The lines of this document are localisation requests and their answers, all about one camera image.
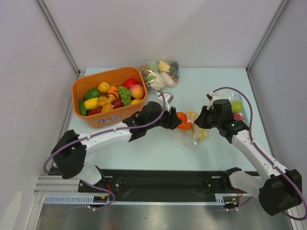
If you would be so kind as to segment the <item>fake orange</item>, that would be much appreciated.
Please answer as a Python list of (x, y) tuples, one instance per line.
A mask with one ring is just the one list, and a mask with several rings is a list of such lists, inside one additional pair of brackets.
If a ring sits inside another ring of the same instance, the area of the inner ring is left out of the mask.
[(191, 122), (185, 122), (182, 121), (182, 123), (177, 126), (178, 129), (182, 129), (182, 130), (190, 130), (192, 128), (192, 123)]

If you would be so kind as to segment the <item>zip bag of fruit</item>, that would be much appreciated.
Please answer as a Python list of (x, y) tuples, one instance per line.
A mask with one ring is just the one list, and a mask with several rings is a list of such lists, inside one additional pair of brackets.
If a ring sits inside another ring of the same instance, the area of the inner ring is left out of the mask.
[(183, 130), (183, 131), (187, 131), (192, 134), (191, 137), (193, 144), (198, 145), (200, 142), (205, 141), (209, 135), (209, 130), (199, 128), (197, 125), (194, 124), (194, 121), (199, 116), (199, 114), (194, 110), (185, 110), (182, 112), (184, 112), (187, 115), (188, 122), (192, 123), (192, 128), (190, 130)]

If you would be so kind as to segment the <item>red fake apple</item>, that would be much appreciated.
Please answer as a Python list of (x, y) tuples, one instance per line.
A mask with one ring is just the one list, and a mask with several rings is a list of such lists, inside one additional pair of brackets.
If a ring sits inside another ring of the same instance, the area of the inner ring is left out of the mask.
[(125, 82), (124, 82), (124, 87), (127, 89), (130, 89), (132, 86), (139, 84), (138, 81), (134, 78), (128, 78)]

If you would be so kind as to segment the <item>green fake cucumber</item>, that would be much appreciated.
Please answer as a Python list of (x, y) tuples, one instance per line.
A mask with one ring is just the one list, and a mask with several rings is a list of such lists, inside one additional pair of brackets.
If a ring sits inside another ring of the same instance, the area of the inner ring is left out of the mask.
[(87, 110), (85, 108), (84, 99), (81, 99), (79, 101), (79, 110), (80, 110), (80, 115), (87, 116)]

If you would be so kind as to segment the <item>orange fake pumpkin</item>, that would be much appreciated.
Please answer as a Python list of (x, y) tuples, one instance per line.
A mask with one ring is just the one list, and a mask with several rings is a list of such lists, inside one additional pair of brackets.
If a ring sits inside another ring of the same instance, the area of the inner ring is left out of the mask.
[(177, 116), (183, 123), (188, 121), (187, 115), (184, 112), (177, 112)]

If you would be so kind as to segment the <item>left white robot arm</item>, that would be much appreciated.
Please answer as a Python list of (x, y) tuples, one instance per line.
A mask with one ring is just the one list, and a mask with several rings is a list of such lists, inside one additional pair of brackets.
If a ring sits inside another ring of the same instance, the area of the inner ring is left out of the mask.
[(69, 130), (59, 139), (51, 152), (59, 174), (63, 179), (78, 178), (96, 192), (105, 188), (106, 181), (98, 166), (86, 163), (86, 157), (107, 146), (131, 142), (145, 136), (148, 130), (163, 127), (173, 130), (181, 125), (176, 109), (164, 108), (157, 102), (149, 102), (141, 111), (122, 120), (111, 129), (80, 135)]

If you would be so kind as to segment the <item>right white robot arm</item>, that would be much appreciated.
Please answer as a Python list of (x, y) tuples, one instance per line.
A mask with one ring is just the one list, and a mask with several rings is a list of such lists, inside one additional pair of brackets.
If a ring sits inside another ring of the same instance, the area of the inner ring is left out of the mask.
[(267, 214), (274, 216), (307, 201), (302, 194), (302, 177), (297, 170), (288, 170), (263, 151), (252, 138), (251, 128), (236, 120), (228, 99), (209, 96), (209, 106), (202, 108), (195, 124), (204, 129), (216, 128), (219, 134), (236, 147), (256, 169), (259, 178), (238, 169), (221, 180), (226, 192), (241, 189), (258, 199)]

